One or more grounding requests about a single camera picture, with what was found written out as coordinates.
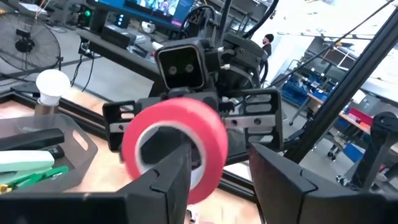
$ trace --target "monitor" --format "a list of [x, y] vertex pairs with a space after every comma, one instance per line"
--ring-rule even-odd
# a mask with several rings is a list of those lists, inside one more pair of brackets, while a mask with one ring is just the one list
[[194, 0], [95, 0], [96, 7], [179, 30]]

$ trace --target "red object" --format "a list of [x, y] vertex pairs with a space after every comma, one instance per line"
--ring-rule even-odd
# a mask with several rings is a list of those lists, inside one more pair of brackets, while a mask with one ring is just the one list
[[220, 183], [228, 155], [228, 135], [218, 113], [201, 101], [175, 98], [140, 112], [124, 133], [122, 154], [129, 175], [136, 179], [150, 169], [139, 152], [142, 139], [154, 127], [169, 126], [187, 134], [197, 145], [202, 166], [192, 171], [188, 204], [206, 199]]
[[369, 115], [367, 115], [365, 113], [360, 112], [357, 109], [354, 109], [354, 108], [350, 109], [350, 111], [348, 113], [354, 115], [359, 120], [361, 120], [361, 122], [363, 122], [363, 123], [365, 123], [365, 124], [367, 124], [369, 126], [372, 126], [372, 124], [373, 124], [373, 118], [372, 117], [370, 117]]

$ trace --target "fan grille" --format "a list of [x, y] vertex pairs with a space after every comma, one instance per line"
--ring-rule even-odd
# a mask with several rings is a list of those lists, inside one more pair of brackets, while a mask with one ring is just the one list
[[[32, 70], [57, 65], [60, 46], [44, 23], [13, 12], [0, 16], [0, 29], [0, 57], [11, 66]], [[23, 37], [21, 33], [30, 34], [30, 37]]]

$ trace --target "tape roll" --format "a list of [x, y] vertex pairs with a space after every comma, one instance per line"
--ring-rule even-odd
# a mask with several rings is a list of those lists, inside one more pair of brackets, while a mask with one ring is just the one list
[[175, 98], [140, 112], [124, 132], [122, 154], [129, 175], [136, 179], [151, 169], [143, 163], [141, 146], [159, 127], [172, 127], [196, 144], [201, 166], [191, 173], [188, 204], [198, 203], [217, 188], [228, 155], [228, 135], [220, 116], [201, 101]]

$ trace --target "white light bulb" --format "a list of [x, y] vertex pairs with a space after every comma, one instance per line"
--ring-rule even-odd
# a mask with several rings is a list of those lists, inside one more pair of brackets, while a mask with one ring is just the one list
[[36, 86], [40, 91], [40, 103], [56, 106], [61, 96], [70, 89], [70, 80], [60, 70], [48, 69], [37, 76]]

